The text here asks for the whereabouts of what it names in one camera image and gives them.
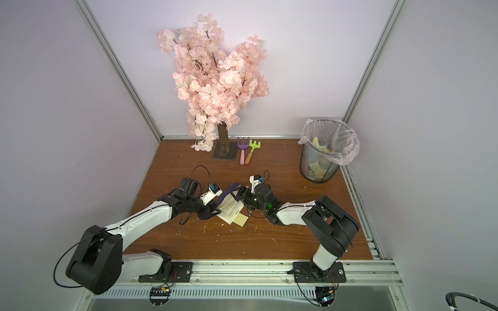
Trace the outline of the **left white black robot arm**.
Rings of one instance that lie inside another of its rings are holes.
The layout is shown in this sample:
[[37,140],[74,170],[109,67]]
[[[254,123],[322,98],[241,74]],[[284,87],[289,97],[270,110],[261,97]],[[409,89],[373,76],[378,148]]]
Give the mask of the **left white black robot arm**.
[[180,186],[159,197],[148,207],[126,219],[105,227],[93,225],[85,230],[80,241],[70,247],[73,252],[65,275],[75,288],[85,288],[99,295],[118,281],[144,278],[146,281],[170,281],[174,275],[172,259],[160,250],[125,254],[137,239],[159,225],[184,213],[196,214],[201,220],[218,215],[215,198],[223,192],[217,184],[198,194],[198,181],[184,178]]

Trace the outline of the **dark blue book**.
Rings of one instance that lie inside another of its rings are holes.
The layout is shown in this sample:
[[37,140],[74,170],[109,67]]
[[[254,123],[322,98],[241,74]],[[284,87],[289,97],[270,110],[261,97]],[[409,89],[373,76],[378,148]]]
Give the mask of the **dark blue book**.
[[242,201],[236,200],[240,186],[241,184],[239,183],[232,183],[216,203],[216,208],[220,211],[217,216],[227,224],[233,223],[244,206]]

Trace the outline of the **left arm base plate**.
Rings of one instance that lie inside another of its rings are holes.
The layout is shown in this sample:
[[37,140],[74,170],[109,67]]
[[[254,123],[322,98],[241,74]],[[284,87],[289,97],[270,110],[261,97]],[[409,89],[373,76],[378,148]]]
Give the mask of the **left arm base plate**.
[[139,276],[138,282],[188,283],[191,279],[192,270],[192,262],[169,261],[163,264],[159,272],[153,275]]

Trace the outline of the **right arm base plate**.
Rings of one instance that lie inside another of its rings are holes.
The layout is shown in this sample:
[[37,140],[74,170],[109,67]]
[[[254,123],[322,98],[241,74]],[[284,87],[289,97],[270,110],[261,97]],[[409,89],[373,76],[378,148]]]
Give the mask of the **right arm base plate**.
[[297,282],[306,283],[345,283],[346,272],[341,262],[335,262],[327,270],[321,270],[312,262],[298,261],[287,272]]

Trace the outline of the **yellow sticky note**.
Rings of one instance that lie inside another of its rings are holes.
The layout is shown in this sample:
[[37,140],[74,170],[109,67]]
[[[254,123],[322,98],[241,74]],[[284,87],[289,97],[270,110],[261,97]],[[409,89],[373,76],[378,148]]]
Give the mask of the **yellow sticky note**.
[[247,220],[248,216],[242,213],[238,213],[237,216],[233,219],[233,223],[240,227],[243,227],[246,224]]

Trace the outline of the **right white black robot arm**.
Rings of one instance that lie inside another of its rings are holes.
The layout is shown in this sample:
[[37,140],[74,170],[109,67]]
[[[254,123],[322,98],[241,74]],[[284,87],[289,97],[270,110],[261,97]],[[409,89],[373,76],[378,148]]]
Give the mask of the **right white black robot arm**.
[[267,183],[240,186],[232,196],[249,210],[263,211],[271,224],[308,227],[319,242],[311,266],[321,271],[330,269],[347,252],[360,230],[355,218],[327,196],[308,203],[285,203],[276,198]]

